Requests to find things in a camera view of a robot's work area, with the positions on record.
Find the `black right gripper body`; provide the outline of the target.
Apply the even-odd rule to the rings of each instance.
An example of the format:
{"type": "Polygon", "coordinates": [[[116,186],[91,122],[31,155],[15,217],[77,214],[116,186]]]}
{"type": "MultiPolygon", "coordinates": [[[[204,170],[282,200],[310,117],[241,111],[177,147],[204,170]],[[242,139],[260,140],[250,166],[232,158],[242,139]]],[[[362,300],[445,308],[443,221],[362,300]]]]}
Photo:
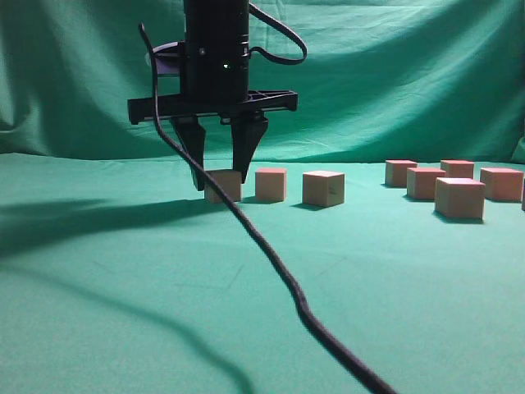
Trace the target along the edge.
{"type": "Polygon", "coordinates": [[[193,64],[186,54],[186,43],[179,43],[180,92],[161,95],[157,98],[132,98],[127,101],[128,118],[131,124],[154,119],[154,105],[158,116],[230,118],[243,112],[296,111],[298,94],[292,90],[250,90],[248,58],[242,57],[240,67],[217,59],[213,62],[193,64]]]}

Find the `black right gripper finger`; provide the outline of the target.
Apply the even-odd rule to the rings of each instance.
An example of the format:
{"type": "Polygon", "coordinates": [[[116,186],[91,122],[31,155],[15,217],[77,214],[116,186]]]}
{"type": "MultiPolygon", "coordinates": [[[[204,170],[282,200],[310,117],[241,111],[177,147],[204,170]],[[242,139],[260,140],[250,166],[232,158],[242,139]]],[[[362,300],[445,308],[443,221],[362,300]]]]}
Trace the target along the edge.
{"type": "Polygon", "coordinates": [[[184,152],[203,168],[206,131],[199,124],[199,118],[197,116],[173,117],[170,122],[184,152]]]}
{"type": "Polygon", "coordinates": [[[232,169],[240,173],[242,183],[245,183],[249,165],[268,124],[262,111],[243,112],[231,118],[232,169]]]}

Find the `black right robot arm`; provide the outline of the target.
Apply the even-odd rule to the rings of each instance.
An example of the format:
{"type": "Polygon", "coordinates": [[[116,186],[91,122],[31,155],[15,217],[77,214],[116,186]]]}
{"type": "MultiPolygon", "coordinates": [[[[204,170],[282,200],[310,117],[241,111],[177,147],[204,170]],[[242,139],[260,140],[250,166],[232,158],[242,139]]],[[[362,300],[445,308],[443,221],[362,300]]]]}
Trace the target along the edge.
{"type": "Polygon", "coordinates": [[[266,111],[294,111],[298,95],[292,90],[249,89],[249,59],[255,52],[267,60],[296,65],[249,46],[249,17],[255,16],[298,44],[303,40],[290,28],[249,1],[186,1],[185,38],[148,50],[156,77],[176,76],[177,94],[133,98],[127,103],[130,123],[167,119],[182,150],[203,164],[206,131],[199,118],[218,116],[231,127],[232,167],[246,177],[255,149],[268,128],[266,111]]]}

